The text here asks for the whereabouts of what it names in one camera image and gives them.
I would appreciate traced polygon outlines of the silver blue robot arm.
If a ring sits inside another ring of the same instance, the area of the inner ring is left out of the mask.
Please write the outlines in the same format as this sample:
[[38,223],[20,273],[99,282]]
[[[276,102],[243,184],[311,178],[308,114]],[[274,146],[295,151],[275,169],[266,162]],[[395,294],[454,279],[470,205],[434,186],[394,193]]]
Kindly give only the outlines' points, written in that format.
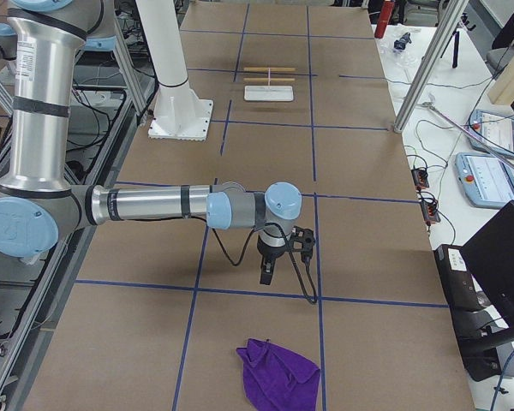
[[75,55],[94,39],[116,42],[111,1],[12,1],[17,35],[8,173],[0,178],[0,252],[28,258],[78,229],[107,221],[199,219],[213,230],[250,228],[259,236],[260,282],[293,254],[302,208],[288,182],[249,193],[221,185],[114,189],[73,186],[64,177]]

